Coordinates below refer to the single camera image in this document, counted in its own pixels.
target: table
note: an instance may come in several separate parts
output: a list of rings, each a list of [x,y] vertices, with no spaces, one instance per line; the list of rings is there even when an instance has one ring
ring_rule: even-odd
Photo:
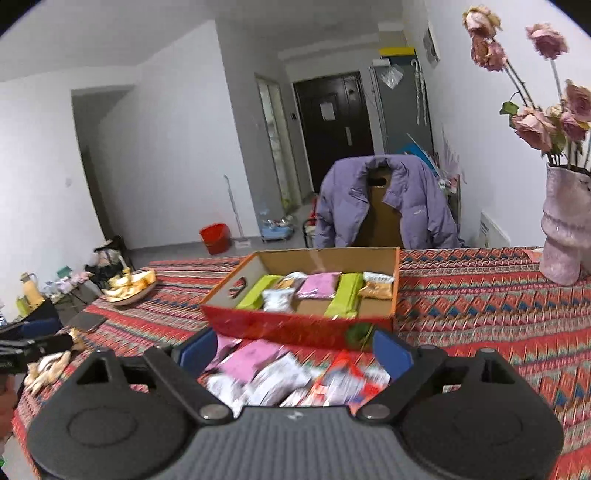
[[[153,262],[160,284],[148,300],[117,310],[99,299],[86,309],[108,317],[85,335],[87,343],[138,355],[160,341],[182,342],[206,326],[201,299],[239,261]],[[451,355],[499,349],[563,424],[564,451],[553,480],[588,478],[591,472],[591,277],[584,277],[573,287],[553,284],[521,248],[401,253],[397,333],[413,345],[432,343]],[[326,364],[334,354],[300,349],[298,357]],[[76,358],[60,382],[87,355]],[[21,399],[14,430],[25,452],[28,424],[59,385]]]

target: ceiling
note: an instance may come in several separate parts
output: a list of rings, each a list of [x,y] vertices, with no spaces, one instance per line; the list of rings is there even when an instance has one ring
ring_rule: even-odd
[[[44,0],[0,38],[0,81],[136,65],[214,18],[238,22],[280,51],[374,33],[401,11],[400,0]]]

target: pink rose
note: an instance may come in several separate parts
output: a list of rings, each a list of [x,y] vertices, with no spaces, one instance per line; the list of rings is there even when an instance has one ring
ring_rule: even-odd
[[[463,16],[463,25],[470,35],[493,38],[496,35],[496,29],[501,29],[501,19],[484,5],[470,7]]]
[[[579,122],[591,122],[591,92],[566,81],[566,99],[569,110]]]
[[[589,127],[585,128],[574,117],[574,115],[570,112],[565,112],[560,117],[560,125],[562,126],[562,130],[566,137],[573,142],[582,142],[585,140],[587,136],[587,130]]]
[[[490,72],[500,72],[507,61],[505,50],[501,44],[492,40],[490,43],[482,37],[472,37],[472,60],[479,67]]]
[[[556,60],[560,54],[569,51],[564,37],[548,23],[536,23],[533,27],[526,27],[525,31],[527,38],[534,42],[535,49],[545,59]]]
[[[548,153],[552,150],[552,135],[556,127],[545,117],[543,112],[525,107],[521,113],[513,116],[515,131],[531,148]]]

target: door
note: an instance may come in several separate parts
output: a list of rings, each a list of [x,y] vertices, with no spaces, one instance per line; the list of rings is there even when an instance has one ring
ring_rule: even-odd
[[[384,152],[387,154],[402,153],[404,147],[412,142],[410,135],[419,147],[431,155],[433,154],[431,121],[427,110],[427,122],[425,122],[422,95],[419,96],[420,114],[417,122],[417,87],[414,66],[397,64],[396,68],[404,73],[404,77],[392,89],[381,79],[389,67],[373,67],[374,82],[377,83],[381,104]]]
[[[296,164],[291,150],[287,120],[281,101],[281,91],[279,84],[272,80],[257,76],[256,82],[259,88],[271,154],[281,192],[281,203],[285,213],[290,213],[301,203],[301,199]]]
[[[314,191],[335,161],[374,154],[359,72],[294,84]]]

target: door handle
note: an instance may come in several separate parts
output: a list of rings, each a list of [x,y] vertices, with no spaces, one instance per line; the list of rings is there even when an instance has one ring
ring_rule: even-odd
[[[345,133],[347,134],[347,145],[352,147],[353,138],[351,137],[351,129],[349,127],[345,127]]]

